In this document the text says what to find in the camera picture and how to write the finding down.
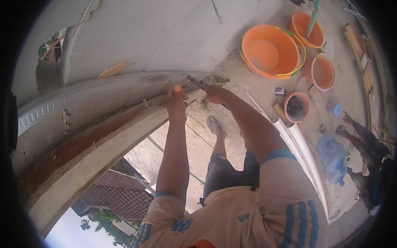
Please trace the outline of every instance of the sky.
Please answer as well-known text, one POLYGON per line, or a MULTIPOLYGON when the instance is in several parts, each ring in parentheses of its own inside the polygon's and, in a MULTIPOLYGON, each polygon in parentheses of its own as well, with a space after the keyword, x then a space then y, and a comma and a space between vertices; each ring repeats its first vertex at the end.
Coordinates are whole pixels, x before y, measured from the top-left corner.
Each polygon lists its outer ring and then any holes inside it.
POLYGON ((47 235, 47 245, 50 248, 115 248, 113 238, 108 236, 104 229, 95 232, 97 222, 90 221, 89 230, 81 229, 80 220, 84 218, 88 219, 87 216, 80 218, 69 208, 47 235))

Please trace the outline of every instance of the white pvc pipe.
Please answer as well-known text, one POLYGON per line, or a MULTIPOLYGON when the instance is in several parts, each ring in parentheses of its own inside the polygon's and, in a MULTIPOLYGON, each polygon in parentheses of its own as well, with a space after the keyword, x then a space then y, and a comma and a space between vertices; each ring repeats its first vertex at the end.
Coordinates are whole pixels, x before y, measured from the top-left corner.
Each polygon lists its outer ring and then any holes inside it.
POLYGON ((298 125, 293 125, 292 127, 287 128, 281 118, 273 123, 270 120, 269 116, 265 113, 265 111, 263 111, 258 103, 251 97, 251 95, 248 92, 245 92, 245 94, 251 99, 251 101, 254 102, 254 104, 260 110, 261 114, 279 131, 281 138, 287 144, 291 153, 296 157, 303 171, 316 189, 316 192, 320 197, 321 203, 323 205, 327 220, 329 222, 327 198, 325 196, 324 188, 322 186, 321 177, 317 170, 317 166, 314 161, 312 152, 310 151, 306 140, 299 130, 298 125))

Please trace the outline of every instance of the orange bucket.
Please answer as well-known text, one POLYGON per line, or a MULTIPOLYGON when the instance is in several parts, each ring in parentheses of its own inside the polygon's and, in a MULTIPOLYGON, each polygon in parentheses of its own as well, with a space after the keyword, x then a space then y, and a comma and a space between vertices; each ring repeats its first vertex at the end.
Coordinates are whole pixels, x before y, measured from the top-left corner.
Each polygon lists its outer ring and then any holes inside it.
POLYGON ((291 95, 289 95, 287 97, 287 99, 284 102, 284 112, 285 112, 285 116, 287 117, 287 119, 292 123, 299 123, 299 122, 304 121, 310 113, 309 97, 307 97, 307 95, 302 92, 292 93, 291 95), (298 116, 291 116, 287 113, 287 104, 288 104, 289 100, 291 99, 291 97, 293 97, 293 96, 296 96, 298 98, 298 100, 302 102, 303 113, 298 116))
POLYGON ((314 23, 309 38, 307 40, 304 38, 306 36, 309 23, 309 15, 303 12, 295 12, 295 14, 292 15, 292 21, 289 25, 288 31, 298 36, 298 38, 302 41, 304 45, 311 46, 313 48, 321 48, 324 44, 324 35, 320 25, 317 22, 314 23))
POLYGON ((247 67, 265 78, 288 78, 299 65, 294 40, 271 25, 250 28, 241 40, 241 51, 247 67))
POLYGON ((332 59, 325 53, 317 54, 304 64, 304 74, 319 90, 330 90, 336 81, 336 68, 332 59))

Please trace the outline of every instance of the red roof tile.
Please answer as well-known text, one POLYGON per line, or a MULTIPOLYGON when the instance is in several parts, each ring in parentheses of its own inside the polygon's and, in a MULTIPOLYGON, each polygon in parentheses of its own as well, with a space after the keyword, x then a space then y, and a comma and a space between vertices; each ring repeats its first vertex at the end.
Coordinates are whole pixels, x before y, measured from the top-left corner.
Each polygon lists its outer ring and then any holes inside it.
POLYGON ((138 180, 114 171, 105 172, 81 198, 91 207, 111 209, 130 220, 142 220, 153 201, 138 180))

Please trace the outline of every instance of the blue water gallon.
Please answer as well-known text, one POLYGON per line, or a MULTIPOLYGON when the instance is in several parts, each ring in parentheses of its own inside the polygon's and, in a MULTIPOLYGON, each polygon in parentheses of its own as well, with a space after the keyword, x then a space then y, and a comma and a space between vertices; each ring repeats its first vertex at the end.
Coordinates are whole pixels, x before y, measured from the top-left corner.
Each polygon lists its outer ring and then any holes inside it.
POLYGON ((349 153, 331 135, 324 135, 317 143, 316 150, 321 158, 324 171, 332 184, 345 185, 346 161, 349 153))

